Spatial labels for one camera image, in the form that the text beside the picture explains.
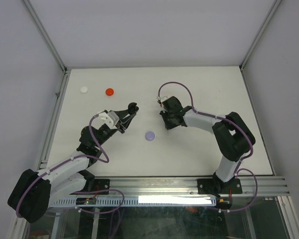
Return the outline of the black round charging case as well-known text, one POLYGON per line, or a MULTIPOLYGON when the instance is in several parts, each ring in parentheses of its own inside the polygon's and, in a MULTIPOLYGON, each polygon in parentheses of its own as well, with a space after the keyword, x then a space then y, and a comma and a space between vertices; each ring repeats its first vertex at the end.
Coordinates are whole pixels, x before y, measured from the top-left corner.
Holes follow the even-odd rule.
POLYGON ((128 113, 129 113, 129 115, 134 115, 138 111, 139 111, 139 107, 137 106, 137 103, 135 103, 135 102, 129 103, 129 105, 128 105, 128 113))

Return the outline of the purple round earbud charging case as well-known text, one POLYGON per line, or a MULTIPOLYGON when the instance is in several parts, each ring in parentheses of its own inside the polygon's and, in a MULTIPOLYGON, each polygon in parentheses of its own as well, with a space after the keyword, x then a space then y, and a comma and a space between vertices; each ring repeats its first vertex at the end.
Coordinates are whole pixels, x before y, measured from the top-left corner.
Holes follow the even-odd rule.
POLYGON ((148 131, 145 133, 145 139, 147 141, 153 141, 155 139, 155 133, 153 131, 148 131))

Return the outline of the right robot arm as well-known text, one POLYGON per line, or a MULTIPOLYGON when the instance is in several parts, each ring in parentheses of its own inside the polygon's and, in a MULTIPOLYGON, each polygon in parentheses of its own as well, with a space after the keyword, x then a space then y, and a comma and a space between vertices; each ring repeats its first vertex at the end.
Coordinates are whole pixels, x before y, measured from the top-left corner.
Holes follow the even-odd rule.
POLYGON ((194 127, 215 136, 222 158, 219 167, 213 174, 212 183, 207 186, 211 193, 224 193, 233 182, 242 161, 252 153, 252 147, 256 143, 240 115, 231 112, 225 116, 199 112, 193 106, 183 107, 175 96, 158 100, 162 107, 160 115, 165 128, 171 130, 178 126, 194 127))

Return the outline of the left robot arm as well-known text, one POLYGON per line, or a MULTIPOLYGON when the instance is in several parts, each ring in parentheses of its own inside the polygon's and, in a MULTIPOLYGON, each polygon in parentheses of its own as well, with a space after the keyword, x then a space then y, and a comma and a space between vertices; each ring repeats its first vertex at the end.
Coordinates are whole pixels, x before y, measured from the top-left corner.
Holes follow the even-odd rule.
POLYGON ((63 197, 92 192, 95 176, 87 169, 96 162, 109 163, 102 144, 117 132, 125 133, 138 110, 130 103, 126 110, 97 113, 81 130, 80 144, 68 158, 45 169, 23 171, 7 201, 16 216, 34 223, 63 197))

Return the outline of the orange round charging case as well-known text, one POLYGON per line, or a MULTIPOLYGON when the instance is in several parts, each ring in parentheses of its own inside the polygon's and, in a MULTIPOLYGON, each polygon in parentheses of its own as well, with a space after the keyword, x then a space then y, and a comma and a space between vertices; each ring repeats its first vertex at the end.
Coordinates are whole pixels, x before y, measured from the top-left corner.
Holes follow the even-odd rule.
POLYGON ((115 91, 112 88, 107 88, 105 93, 107 96, 112 96, 115 93, 115 91))

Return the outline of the white round charging case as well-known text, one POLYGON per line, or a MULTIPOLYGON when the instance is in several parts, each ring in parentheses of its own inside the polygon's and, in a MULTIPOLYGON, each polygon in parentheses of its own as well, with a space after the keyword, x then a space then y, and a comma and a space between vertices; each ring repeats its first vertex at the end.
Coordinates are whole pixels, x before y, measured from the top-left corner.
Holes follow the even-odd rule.
POLYGON ((82 94, 86 94, 86 93, 88 93, 88 88, 87 88, 86 86, 82 86, 82 87, 80 88, 80 93, 82 93, 82 94))

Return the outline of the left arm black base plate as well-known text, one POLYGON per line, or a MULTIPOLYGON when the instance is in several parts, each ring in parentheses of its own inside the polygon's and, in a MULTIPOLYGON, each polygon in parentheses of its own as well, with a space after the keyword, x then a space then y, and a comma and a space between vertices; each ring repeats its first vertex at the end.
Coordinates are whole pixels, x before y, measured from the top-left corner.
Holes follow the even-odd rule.
POLYGON ((88 187, 88 192, 100 191, 110 188, 110 179, 98 179, 92 180, 88 187))

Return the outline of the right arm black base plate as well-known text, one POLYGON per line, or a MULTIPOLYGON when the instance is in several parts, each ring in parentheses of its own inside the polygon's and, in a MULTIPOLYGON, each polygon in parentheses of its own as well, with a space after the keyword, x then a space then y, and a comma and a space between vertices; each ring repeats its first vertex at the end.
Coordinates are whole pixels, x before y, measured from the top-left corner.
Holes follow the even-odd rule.
POLYGON ((238 178, 232 178, 229 182, 222 182, 214 178, 197 179, 197 189, 199 195, 210 194, 215 197, 243 193, 241 181, 238 178))

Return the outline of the aluminium mounting rail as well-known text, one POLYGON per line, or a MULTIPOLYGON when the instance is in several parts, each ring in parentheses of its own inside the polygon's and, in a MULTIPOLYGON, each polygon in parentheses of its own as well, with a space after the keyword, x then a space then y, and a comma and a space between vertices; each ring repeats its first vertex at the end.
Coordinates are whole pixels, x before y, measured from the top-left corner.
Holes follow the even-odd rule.
MULTIPOLYGON (((96 177, 95 181, 107 180, 104 189, 116 189, 126 197, 137 196, 204 196, 206 180, 211 176, 196 177, 96 177)), ((290 190, 284 177, 257 176, 259 197, 289 196, 290 190)))

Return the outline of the aluminium frame post left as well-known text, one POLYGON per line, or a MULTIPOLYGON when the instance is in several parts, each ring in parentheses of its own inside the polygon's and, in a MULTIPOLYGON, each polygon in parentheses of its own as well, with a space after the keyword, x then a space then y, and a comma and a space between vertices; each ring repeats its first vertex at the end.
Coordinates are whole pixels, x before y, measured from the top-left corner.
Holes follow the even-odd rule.
POLYGON ((36 10, 34 9, 31 1, 29 0, 21 0, 22 5, 24 6, 25 10, 29 14, 34 26, 36 27, 37 31, 39 32, 41 38, 43 39, 45 45, 47 46, 49 52, 51 53, 52 57, 54 58, 57 66, 63 73, 66 73, 67 67, 65 66, 63 60, 61 59, 59 53, 57 52, 50 36, 48 35, 45 27, 43 26, 36 10))

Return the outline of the aluminium frame post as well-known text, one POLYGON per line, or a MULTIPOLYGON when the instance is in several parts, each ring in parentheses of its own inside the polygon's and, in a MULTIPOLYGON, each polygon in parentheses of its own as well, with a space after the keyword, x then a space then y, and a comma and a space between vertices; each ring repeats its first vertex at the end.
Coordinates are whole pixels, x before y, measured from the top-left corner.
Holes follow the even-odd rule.
POLYGON ((281 4, 283 3, 284 1, 283 0, 275 0, 273 2, 273 4, 271 5, 268 13, 266 14, 259 30, 257 31, 256 33, 256 36, 254 38, 254 40, 252 41, 252 44, 251 46, 249 47, 242 63, 240 64, 239 68, 240 68, 240 71, 243 72, 249 62, 249 60, 251 59, 254 51, 256 50, 258 44, 260 43, 263 35, 265 34, 269 24, 271 23, 271 21, 273 20, 276 12, 278 11, 279 7, 281 6, 281 4))
POLYGON ((39 32, 41 38, 43 39, 45 45, 47 46, 49 52, 51 53, 52 57, 54 58, 57 66, 63 73, 66 73, 67 67, 65 66, 63 60, 61 59, 59 53, 57 52, 50 36, 48 35, 45 27, 43 26, 36 10, 34 9, 31 1, 29 0, 21 0, 22 5, 24 6, 25 10, 29 14, 34 26, 36 27, 37 31, 39 32))

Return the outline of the aluminium frame post right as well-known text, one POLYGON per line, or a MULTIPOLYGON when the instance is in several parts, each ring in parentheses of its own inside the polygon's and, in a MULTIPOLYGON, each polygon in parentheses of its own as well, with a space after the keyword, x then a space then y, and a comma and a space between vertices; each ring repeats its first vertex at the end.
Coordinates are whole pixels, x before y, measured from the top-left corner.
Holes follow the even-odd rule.
POLYGON ((258 44, 260 43, 263 35, 265 34, 269 24, 271 23, 271 21, 273 20, 276 12, 278 11, 279 7, 281 6, 281 4, 283 3, 284 1, 283 0, 275 0, 273 2, 273 4, 271 5, 268 13, 266 14, 259 30, 257 31, 256 33, 256 36, 254 38, 254 40, 252 41, 252 44, 251 46, 249 47, 242 63, 240 64, 239 68, 240 68, 240 71, 243 72, 249 62, 249 60, 251 59, 254 51, 256 50, 258 44))

